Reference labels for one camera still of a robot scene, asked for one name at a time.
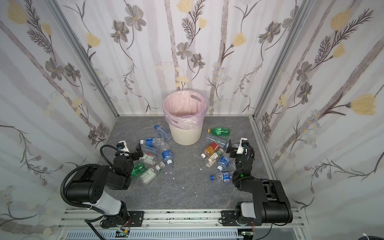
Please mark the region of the square clear bottle green label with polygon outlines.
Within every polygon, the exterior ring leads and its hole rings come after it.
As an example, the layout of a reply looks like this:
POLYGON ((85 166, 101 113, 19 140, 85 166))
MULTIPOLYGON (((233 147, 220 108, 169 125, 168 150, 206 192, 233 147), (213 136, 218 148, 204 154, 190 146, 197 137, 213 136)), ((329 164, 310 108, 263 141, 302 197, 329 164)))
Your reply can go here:
POLYGON ((166 164, 164 162, 160 162, 159 164, 148 168, 143 174, 139 176, 139 180, 144 185, 148 185, 159 175, 159 173, 162 172, 165 167, 166 164))

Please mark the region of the pepsi bottle blue cap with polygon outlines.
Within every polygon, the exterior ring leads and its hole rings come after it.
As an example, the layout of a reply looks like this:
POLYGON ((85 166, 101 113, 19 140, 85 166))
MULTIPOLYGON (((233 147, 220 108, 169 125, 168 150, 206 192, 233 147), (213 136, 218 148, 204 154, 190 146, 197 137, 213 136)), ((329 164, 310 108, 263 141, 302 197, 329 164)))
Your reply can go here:
POLYGON ((210 176, 210 181, 230 183, 233 179, 233 172, 217 172, 210 176))

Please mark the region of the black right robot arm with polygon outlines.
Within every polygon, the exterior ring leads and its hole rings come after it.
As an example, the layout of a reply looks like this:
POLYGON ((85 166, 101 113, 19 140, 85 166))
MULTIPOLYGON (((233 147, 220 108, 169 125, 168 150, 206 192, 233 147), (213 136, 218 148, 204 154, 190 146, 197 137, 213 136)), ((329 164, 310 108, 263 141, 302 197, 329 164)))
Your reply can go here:
POLYGON ((278 180, 259 179, 252 175, 254 148, 248 139, 238 145, 227 143, 226 153, 235 160, 235 171, 222 172, 222 182, 252 195, 251 202, 238 202, 234 211, 221 211, 219 223, 228 226, 284 226, 293 221, 293 211, 284 188, 278 180))

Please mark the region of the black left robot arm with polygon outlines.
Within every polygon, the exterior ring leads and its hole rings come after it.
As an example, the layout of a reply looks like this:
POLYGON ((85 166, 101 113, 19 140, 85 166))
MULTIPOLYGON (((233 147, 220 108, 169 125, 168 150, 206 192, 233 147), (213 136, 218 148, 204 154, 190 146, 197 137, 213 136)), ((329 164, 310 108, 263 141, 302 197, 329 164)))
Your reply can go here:
POLYGON ((85 164, 70 171, 60 186, 63 201, 76 208, 93 210, 100 217, 85 222, 92 226, 99 222, 103 229, 119 227, 141 227, 143 211, 128 211, 127 205, 109 195, 110 190, 127 190, 132 181, 134 162, 143 157, 140 144, 130 152, 125 141, 116 146, 103 145, 100 155, 105 165, 85 164))

